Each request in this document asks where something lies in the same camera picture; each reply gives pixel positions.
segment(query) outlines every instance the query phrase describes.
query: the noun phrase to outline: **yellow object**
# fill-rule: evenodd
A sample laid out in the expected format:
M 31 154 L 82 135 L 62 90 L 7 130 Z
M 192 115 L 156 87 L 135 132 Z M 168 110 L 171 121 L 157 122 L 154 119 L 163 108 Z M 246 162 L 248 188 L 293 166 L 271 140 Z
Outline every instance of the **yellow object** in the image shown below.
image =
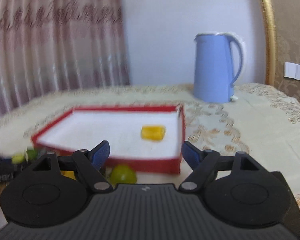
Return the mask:
M 119 164 L 112 169 L 109 180 L 113 186 L 118 183 L 135 184 L 137 175 L 129 166 Z
M 161 141 L 166 133 L 163 125 L 145 125 L 141 129 L 141 138 L 145 140 Z
M 65 177 L 68 177 L 68 178 L 71 178 L 71 179 L 74 179 L 74 180 L 77 180 L 75 178 L 75 175 L 74 175 L 74 172 L 73 171 L 61 171 L 61 174 Z
M 11 157 L 12 164 L 20 164 L 26 160 L 24 153 L 17 153 Z

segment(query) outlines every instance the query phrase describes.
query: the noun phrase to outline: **embroidered tablecloth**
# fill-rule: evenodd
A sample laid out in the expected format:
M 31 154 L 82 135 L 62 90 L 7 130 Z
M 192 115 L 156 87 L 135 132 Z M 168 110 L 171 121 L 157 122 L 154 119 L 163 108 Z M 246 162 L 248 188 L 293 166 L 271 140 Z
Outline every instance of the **embroidered tablecloth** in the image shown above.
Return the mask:
M 64 111 L 77 105 L 185 106 L 186 139 L 200 149 L 223 155 L 246 151 L 269 171 L 285 176 L 300 207 L 300 104 L 275 88 L 245 84 L 235 90 L 238 100 L 227 104 L 195 99 L 191 85 L 112 87 L 57 92 L 37 98 L 0 118 L 0 155 L 13 155 L 31 146 L 30 136 Z M 138 173 L 139 183 L 175 183 L 190 167 L 181 163 L 179 176 Z M 228 174 L 220 172 L 219 177 Z

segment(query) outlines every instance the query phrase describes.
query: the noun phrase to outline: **gold frame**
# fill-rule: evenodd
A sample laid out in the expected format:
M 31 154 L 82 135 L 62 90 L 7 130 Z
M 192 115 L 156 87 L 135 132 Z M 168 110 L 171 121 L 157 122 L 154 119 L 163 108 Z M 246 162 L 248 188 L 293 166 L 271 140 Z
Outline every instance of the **gold frame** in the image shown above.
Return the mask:
M 266 35 L 266 81 L 274 86 L 277 66 L 277 34 L 275 29 L 272 0 L 260 0 Z

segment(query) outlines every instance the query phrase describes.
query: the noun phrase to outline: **green fruit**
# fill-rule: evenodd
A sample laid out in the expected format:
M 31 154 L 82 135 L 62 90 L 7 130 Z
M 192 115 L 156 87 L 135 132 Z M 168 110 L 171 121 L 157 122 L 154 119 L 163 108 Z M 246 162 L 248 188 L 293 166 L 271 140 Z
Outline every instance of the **green fruit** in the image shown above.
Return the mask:
M 38 152 L 37 150 L 33 149 L 33 148 L 27 148 L 27 155 L 28 155 L 28 160 L 29 161 L 34 161 L 37 159 L 38 157 Z
M 137 182 L 137 175 L 129 166 L 119 164 L 111 171 L 110 182 L 114 186 L 118 183 L 135 184 Z

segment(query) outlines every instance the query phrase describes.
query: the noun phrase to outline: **logo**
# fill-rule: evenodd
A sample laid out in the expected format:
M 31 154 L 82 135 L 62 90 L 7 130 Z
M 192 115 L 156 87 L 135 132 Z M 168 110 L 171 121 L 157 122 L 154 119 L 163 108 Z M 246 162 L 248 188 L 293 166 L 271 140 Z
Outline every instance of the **logo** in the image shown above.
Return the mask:
M 141 189 L 142 189 L 143 191 L 148 191 L 148 190 L 151 190 L 151 188 L 150 188 L 150 187 L 148 187 L 148 186 L 142 187 Z

